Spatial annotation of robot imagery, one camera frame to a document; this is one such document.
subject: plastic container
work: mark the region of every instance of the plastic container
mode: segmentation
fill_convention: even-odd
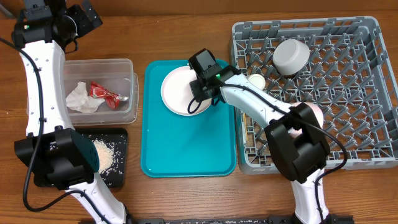
[[[68,108],[74,126],[128,124],[136,120],[139,99],[138,77],[129,59],[65,61],[63,81],[65,96],[76,88],[78,82],[85,82],[89,92],[91,81],[114,93],[129,96],[127,101],[120,102],[116,110],[112,110],[106,103],[102,103],[94,113],[81,113]]]
[[[373,17],[238,22],[232,28],[232,64],[244,74],[261,74],[268,94],[288,103],[317,104],[323,129],[345,145],[345,169],[398,165],[398,87],[386,45]],[[296,79],[272,64],[276,47],[296,39],[310,49]],[[263,130],[236,110],[239,168],[245,174],[278,173]],[[326,168],[343,160],[330,143]]]

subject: wooden table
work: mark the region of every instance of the wooden table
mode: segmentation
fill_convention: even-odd
[[[67,60],[129,58],[139,76],[140,107],[129,132],[126,183],[114,191],[136,218],[242,218],[294,212],[290,182],[281,175],[243,175],[237,168],[227,177],[153,179],[140,168],[144,72],[154,60],[186,59],[206,47],[228,60],[231,28],[239,21],[374,16],[378,19],[391,64],[398,69],[398,12],[306,12],[228,14],[218,16],[104,17],[103,26],[79,40],[80,49]],[[10,39],[15,21],[0,21],[0,37]],[[14,155],[14,141],[25,137],[27,87],[15,50],[0,44],[0,222],[77,223],[90,218],[71,197],[44,212],[22,204],[25,165]],[[398,167],[340,171],[325,178],[326,204],[331,213],[354,215],[356,223],[398,223]],[[60,195],[33,183],[29,201],[35,207]]]

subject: rice grains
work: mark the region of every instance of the rice grains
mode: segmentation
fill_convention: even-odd
[[[99,157],[99,170],[100,174],[107,171],[114,162],[114,144],[109,148],[104,141],[95,140],[95,148],[97,148]]]

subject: dish rack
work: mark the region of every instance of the dish rack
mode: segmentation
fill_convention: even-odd
[[[317,104],[327,130],[345,145],[345,169],[398,165],[398,87],[377,20],[342,17],[238,22],[232,28],[232,64],[244,74],[266,79],[265,92],[288,103]],[[293,79],[272,64],[275,48],[297,39],[311,50],[306,66]],[[239,168],[245,174],[278,173],[263,130],[236,109]],[[343,160],[329,141],[326,168]]]

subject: crumpled tissue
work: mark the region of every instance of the crumpled tissue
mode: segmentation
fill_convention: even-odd
[[[94,99],[88,96],[84,82],[77,83],[77,87],[67,96],[67,106],[82,113],[95,112],[104,101],[103,98]]]

